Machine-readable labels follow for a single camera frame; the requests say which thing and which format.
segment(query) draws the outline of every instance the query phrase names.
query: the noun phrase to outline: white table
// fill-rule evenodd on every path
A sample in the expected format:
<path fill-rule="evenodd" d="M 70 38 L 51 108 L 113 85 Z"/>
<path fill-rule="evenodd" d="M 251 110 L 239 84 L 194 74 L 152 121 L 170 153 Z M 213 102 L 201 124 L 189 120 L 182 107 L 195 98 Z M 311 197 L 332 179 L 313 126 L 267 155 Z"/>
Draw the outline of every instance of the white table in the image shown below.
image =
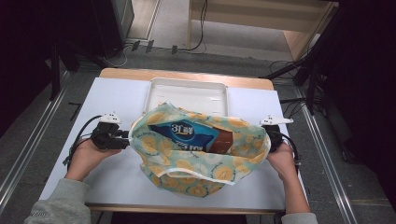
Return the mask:
<path fill-rule="evenodd" d="M 142 74 L 147 71 L 152 73 L 151 70 L 121 69 L 105 69 L 103 73 L 134 72 Z M 169 72 L 155 72 L 160 76 L 163 73 L 162 77 L 168 77 L 170 74 Z M 107 78 L 106 75 L 97 78 L 92 84 L 40 199 L 47 199 L 56 187 L 58 180 L 64 177 L 66 167 L 62 161 L 68 155 L 68 149 L 82 125 L 96 115 L 116 112 L 122 119 L 120 128 L 129 130 L 132 122 L 142 116 L 148 91 L 149 81 L 147 80 Z M 229 115 L 232 117 L 259 124 L 264 116 L 282 116 L 276 91 L 229 87 L 228 96 Z M 90 133 L 96 125 L 97 122 L 93 121 L 86 128 L 85 133 Z M 281 132 L 287 133 L 285 125 L 281 125 Z M 92 210 L 102 211 L 195 214 L 262 214 L 285 208 L 282 182 L 268 161 L 265 161 L 257 170 L 234 186 L 225 186 L 205 198 L 195 198 L 158 189 L 140 170 L 141 162 L 140 157 L 131 147 L 104 160 L 84 180 L 91 186 L 86 200 L 87 205 Z"/>

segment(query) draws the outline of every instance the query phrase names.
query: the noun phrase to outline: plastic tray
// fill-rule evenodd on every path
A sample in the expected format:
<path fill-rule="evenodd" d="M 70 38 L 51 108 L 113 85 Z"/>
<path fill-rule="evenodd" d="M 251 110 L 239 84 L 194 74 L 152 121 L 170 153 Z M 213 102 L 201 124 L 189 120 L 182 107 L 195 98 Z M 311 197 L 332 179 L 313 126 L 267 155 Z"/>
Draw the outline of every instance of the plastic tray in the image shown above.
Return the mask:
<path fill-rule="evenodd" d="M 164 102 L 209 116 L 228 116 L 227 86 L 172 78 L 151 80 L 144 113 Z"/>

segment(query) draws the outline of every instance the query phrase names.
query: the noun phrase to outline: person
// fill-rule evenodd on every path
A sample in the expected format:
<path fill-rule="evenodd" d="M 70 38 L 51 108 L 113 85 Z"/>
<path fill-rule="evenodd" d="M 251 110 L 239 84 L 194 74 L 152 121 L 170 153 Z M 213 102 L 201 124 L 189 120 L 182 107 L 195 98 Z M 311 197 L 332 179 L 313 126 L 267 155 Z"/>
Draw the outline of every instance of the person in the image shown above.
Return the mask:
<path fill-rule="evenodd" d="M 90 209 L 84 204 L 89 186 L 82 181 L 101 161 L 119 152 L 119 149 L 100 150 L 92 140 L 83 141 L 64 178 L 47 200 L 34 204 L 24 223 L 91 223 Z M 276 152 L 268 155 L 267 160 L 284 184 L 286 215 L 282 217 L 282 223 L 316 224 L 316 216 L 310 212 L 295 171 L 291 148 L 282 144 Z"/>

